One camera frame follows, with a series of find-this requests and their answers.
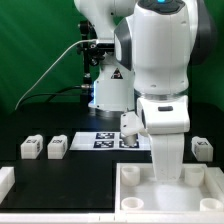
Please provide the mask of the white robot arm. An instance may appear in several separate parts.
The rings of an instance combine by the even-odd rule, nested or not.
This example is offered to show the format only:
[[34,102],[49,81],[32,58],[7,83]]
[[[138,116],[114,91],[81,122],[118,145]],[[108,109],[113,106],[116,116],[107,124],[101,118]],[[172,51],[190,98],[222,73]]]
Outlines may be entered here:
[[189,63],[211,50],[204,0],[74,0],[93,26],[90,54],[100,64],[91,112],[120,116],[124,142],[149,139],[159,181],[180,177],[189,131]]

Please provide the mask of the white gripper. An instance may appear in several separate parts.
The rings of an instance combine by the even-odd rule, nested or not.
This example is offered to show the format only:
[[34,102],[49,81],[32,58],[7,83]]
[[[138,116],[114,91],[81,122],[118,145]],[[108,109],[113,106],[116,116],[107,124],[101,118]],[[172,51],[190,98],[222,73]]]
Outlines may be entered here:
[[190,129],[188,97],[165,101],[139,98],[137,114],[149,137],[156,180],[178,180],[182,170],[184,134]]

